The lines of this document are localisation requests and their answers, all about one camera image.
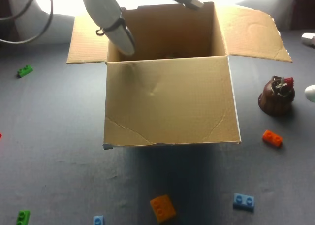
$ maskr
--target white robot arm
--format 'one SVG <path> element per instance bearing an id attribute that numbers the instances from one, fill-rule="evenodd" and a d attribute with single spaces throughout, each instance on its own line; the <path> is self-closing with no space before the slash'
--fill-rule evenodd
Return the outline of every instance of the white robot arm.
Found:
<path id="1" fill-rule="evenodd" d="M 190 9 L 199 9 L 203 6 L 198 0 L 175 1 L 183 3 Z M 125 55 L 134 54 L 134 41 L 116 0 L 83 0 L 83 2 L 90 17 L 100 27 L 96 34 L 105 34 Z"/>

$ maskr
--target gray table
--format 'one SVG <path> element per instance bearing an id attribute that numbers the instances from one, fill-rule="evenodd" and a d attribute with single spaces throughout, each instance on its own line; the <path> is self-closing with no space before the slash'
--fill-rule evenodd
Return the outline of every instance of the gray table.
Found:
<path id="1" fill-rule="evenodd" d="M 171 225 L 315 223 L 315 50 L 283 32 L 294 63 L 230 57 L 241 144 L 103 150 L 106 67 L 66 65 L 68 45 L 0 52 L 0 224 L 31 210 L 31 225 L 157 224 L 149 201 L 170 195 Z M 34 72 L 16 79 L 31 64 Z M 294 111 L 264 114 L 257 99 L 272 75 L 294 77 Z M 262 141 L 269 129 L 284 149 Z M 232 209 L 234 193 L 255 212 Z"/>

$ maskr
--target red lego brick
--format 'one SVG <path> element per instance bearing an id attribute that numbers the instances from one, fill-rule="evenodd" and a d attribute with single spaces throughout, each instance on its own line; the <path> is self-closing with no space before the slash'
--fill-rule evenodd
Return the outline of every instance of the red lego brick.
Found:
<path id="1" fill-rule="evenodd" d="M 267 141 L 268 143 L 276 146 L 276 147 L 280 147 L 282 144 L 282 138 L 274 133 L 272 133 L 271 131 L 267 130 L 265 131 L 265 133 L 262 135 L 262 139 L 264 141 Z"/>
<path id="2" fill-rule="evenodd" d="M 167 195 L 163 195 L 151 200 L 150 204 L 159 223 L 176 216 L 176 211 Z"/>

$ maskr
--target strawberry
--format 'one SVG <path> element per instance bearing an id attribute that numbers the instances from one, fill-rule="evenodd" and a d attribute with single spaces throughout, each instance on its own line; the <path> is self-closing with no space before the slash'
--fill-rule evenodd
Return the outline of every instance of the strawberry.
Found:
<path id="1" fill-rule="evenodd" d="M 284 79 L 284 82 L 287 83 L 287 86 L 289 87 L 289 89 L 293 88 L 293 84 L 294 84 L 293 77 Z"/>

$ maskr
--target brown dessert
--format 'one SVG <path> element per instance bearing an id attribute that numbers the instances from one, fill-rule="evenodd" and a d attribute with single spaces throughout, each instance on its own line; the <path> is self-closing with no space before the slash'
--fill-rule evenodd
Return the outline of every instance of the brown dessert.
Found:
<path id="1" fill-rule="evenodd" d="M 273 76 L 260 94 L 258 105 L 269 115 L 281 116 L 291 110 L 294 97 L 293 78 Z"/>

